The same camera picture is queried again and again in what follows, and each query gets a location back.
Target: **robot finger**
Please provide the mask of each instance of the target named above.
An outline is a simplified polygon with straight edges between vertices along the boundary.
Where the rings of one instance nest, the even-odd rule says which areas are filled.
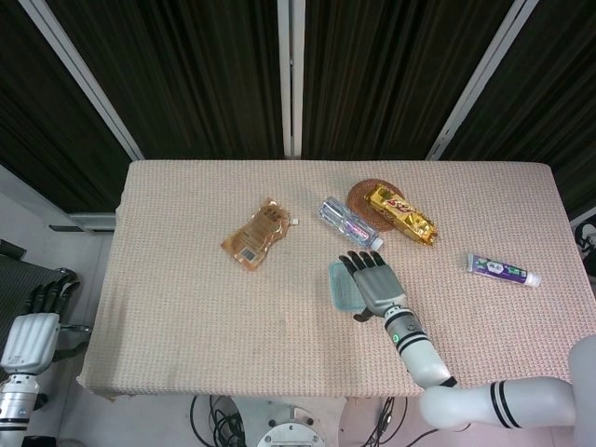
[[[383,261],[383,258],[381,257],[381,255],[379,253],[377,253],[376,251],[371,251],[371,255],[377,265],[379,265],[379,266],[385,265],[385,261]]]
[[[349,254],[350,258],[352,258],[352,262],[358,268],[358,270],[364,270],[366,268],[366,265],[364,264],[364,262],[362,262],[362,260],[355,251],[349,251],[347,254]]]
[[[59,281],[50,283],[49,290],[47,291],[46,301],[44,302],[44,308],[42,309],[42,312],[47,314],[52,311],[52,309],[54,308],[54,303],[56,302],[56,298],[62,291],[63,287],[64,287],[64,283],[62,282],[62,279],[60,279]]]
[[[70,303],[71,296],[73,296],[73,292],[80,286],[80,282],[74,282],[73,284],[69,285],[64,291],[60,294],[60,296],[56,299],[56,303],[54,304],[53,312],[55,314],[60,315],[60,321],[63,320],[64,315],[66,314],[66,309],[68,308],[68,304]]]
[[[362,258],[362,261],[364,261],[367,267],[374,267],[373,258],[371,258],[371,255],[366,251],[360,252],[360,258]]]
[[[354,276],[354,274],[358,271],[358,269],[356,268],[356,266],[354,264],[352,264],[352,261],[350,261],[350,258],[348,258],[347,256],[340,256],[339,260],[344,263],[345,268],[347,269],[348,273],[350,274],[351,277]]]
[[[50,282],[47,284],[46,287],[39,289],[37,295],[35,296],[34,307],[31,309],[32,314],[38,314],[44,308],[44,302],[46,301],[47,291],[49,291],[50,286],[52,283]]]
[[[35,289],[33,289],[31,291],[31,293],[29,293],[29,296],[25,300],[24,305],[22,305],[22,310],[20,312],[21,315],[31,314],[31,311],[34,308],[35,296],[37,296],[37,294],[39,293],[39,290],[41,288],[42,288],[42,285],[40,284]]]

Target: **purple toothpaste label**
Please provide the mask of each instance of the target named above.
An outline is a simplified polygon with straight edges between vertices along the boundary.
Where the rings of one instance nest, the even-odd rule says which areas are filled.
[[[481,256],[471,255],[469,271],[487,277],[506,279],[508,281],[524,284],[528,273],[513,265],[499,263]]]

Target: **clear plastic container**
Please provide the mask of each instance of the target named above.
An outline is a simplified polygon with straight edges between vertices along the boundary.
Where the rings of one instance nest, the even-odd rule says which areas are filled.
[[[354,279],[342,263],[329,266],[329,285],[332,291],[333,306],[340,312],[359,314],[366,305]]]
[[[335,197],[327,197],[318,214],[364,250],[379,250],[383,245],[377,231]]]

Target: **table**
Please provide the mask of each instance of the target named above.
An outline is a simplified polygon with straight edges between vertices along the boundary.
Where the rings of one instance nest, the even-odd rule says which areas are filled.
[[[439,228],[380,250],[463,386],[552,375],[596,332],[596,305],[549,167],[509,162],[141,161],[130,166],[81,385],[101,394],[408,396],[383,321],[332,307],[327,267],[354,247],[317,216],[381,178]],[[300,219],[248,272],[220,248],[271,196]],[[466,272],[472,251],[542,276]]]

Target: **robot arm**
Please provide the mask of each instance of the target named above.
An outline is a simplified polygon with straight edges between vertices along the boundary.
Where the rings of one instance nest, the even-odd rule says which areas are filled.
[[[10,374],[0,391],[2,447],[22,445],[39,393],[35,378],[55,358],[61,313],[79,284],[74,282],[62,290],[68,278],[32,291],[22,309],[25,315],[16,317],[10,328],[0,360],[0,366]]]
[[[396,345],[414,381],[422,388],[430,386],[455,386],[435,347],[428,340],[418,317],[407,307],[406,295],[390,266],[381,255],[362,251],[360,255],[349,251],[340,256],[345,268],[358,285],[365,311],[357,321],[371,316],[383,317],[385,329]]]
[[[349,251],[345,265],[366,305],[355,320],[384,317],[385,328],[414,381],[425,392],[420,410],[436,428],[457,429],[472,422],[506,428],[575,426],[578,446],[596,445],[596,335],[571,350],[573,386],[554,377],[531,377],[462,389],[441,360],[391,267],[376,253]]]
[[[473,422],[504,428],[576,423],[573,388],[554,377],[507,380],[469,389],[433,386],[420,399],[420,413],[441,429]]]
[[[8,335],[1,366],[10,374],[0,394],[0,445],[22,445],[39,385],[35,376],[51,363],[58,341],[58,314],[17,317]]]

